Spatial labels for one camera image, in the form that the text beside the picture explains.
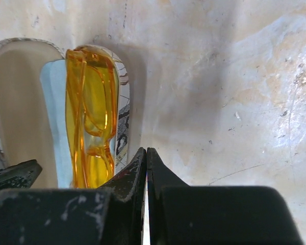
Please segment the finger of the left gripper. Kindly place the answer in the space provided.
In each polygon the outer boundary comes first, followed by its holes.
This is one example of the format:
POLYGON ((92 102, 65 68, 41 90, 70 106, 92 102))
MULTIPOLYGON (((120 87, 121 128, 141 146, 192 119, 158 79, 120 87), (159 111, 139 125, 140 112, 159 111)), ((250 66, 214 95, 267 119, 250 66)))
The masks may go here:
POLYGON ((35 160, 0 169, 0 190, 10 188, 30 188, 42 172, 35 160))

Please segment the narrow blue cleaning cloth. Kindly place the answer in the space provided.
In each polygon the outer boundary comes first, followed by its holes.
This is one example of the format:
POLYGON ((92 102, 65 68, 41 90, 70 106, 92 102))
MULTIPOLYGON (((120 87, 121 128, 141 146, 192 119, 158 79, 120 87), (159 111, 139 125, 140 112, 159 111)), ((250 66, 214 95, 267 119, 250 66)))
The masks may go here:
POLYGON ((73 177, 65 118, 66 78, 67 71, 64 59, 46 63, 40 73, 40 82, 53 137, 59 188, 70 188, 73 177))

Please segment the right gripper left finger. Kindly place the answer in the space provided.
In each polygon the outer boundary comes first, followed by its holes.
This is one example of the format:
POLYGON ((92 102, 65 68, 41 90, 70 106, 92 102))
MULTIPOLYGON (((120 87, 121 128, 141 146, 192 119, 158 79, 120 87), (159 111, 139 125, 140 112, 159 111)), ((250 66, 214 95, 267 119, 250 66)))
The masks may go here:
POLYGON ((0 191, 0 244, 142 244, 146 151, 97 189, 0 191))

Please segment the orange sunglasses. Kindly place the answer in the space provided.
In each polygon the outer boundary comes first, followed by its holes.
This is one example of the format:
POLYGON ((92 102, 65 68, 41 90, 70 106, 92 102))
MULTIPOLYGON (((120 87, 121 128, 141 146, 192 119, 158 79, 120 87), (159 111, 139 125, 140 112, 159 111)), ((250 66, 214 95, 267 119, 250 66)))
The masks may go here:
POLYGON ((98 188, 114 175, 110 141, 117 130, 118 75, 98 47, 66 52, 65 120, 73 186, 98 188))

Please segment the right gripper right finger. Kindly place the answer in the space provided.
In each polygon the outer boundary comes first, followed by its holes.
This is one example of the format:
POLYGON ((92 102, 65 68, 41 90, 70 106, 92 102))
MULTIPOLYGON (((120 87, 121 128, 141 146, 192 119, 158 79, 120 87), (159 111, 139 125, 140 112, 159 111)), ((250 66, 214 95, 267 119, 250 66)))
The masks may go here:
POLYGON ((267 186, 190 186, 146 155, 151 244, 302 244, 284 198, 267 186))

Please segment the grey patterned glasses case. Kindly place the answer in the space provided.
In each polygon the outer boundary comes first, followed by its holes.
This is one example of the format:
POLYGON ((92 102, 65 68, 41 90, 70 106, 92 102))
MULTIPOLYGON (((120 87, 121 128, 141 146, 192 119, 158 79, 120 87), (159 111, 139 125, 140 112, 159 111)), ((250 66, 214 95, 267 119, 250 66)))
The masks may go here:
MULTIPOLYGON (((85 46, 98 47, 111 56, 118 75, 117 130, 110 141, 115 160, 114 177, 128 163, 128 72, 113 51, 90 44, 76 48, 85 46)), ((11 38, 0 41, 0 168, 35 159, 42 172, 30 188, 59 188, 53 137, 40 73, 48 62, 66 61, 66 52, 41 39, 11 38)))

